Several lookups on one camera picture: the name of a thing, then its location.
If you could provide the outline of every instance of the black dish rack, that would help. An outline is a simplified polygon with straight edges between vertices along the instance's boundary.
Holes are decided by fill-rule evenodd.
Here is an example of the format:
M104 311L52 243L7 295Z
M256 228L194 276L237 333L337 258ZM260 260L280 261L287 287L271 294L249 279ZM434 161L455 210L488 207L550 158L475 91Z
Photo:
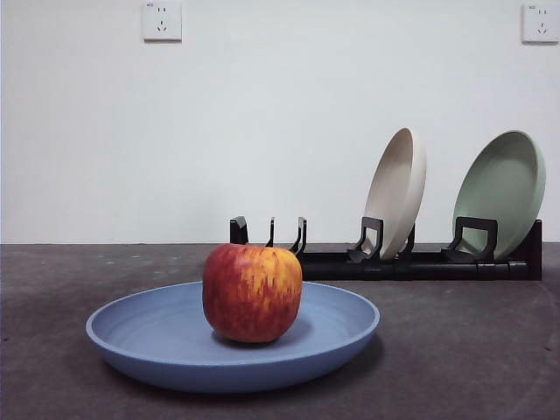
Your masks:
M463 229L486 231L486 246L478 254L457 250L463 239ZM366 232L376 234L374 249L362 250ZM238 216L230 221L230 242L249 243L247 221ZM541 280L543 224L536 220L523 242L506 258L494 260L498 237L497 220L458 217L455 235L447 248L436 252L415 252L414 227L406 245L390 261L380 259L383 244L383 220L361 219L360 239L346 252L306 252L307 220L298 219L297 239L290 251L300 261L304 280ZM265 247L274 245L274 218L270 220L270 239Z

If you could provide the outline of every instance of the electrical outlet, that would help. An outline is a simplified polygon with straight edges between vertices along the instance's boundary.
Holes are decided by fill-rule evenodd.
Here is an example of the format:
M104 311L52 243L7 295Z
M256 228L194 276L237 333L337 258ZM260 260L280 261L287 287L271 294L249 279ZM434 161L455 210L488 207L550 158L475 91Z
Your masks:
M523 42L560 41L560 4L523 6Z
M144 41L180 41L181 3L151 2L143 8Z

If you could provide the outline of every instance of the gray countertop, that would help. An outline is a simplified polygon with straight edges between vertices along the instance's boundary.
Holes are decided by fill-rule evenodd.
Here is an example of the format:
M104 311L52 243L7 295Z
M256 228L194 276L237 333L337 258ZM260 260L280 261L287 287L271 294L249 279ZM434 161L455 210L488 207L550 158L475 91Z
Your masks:
M542 282L325 282L381 311L366 349L322 378L195 395L105 364L84 325L130 293L200 280L212 245L2 246L2 419L560 418L560 244Z

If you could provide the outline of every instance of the red apple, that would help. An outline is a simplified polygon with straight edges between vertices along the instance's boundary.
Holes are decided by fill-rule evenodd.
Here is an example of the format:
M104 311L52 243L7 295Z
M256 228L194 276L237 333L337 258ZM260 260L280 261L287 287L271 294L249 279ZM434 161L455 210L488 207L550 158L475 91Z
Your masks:
M231 340L272 341L296 319L301 287L301 265L287 249L226 243L206 259L204 314Z

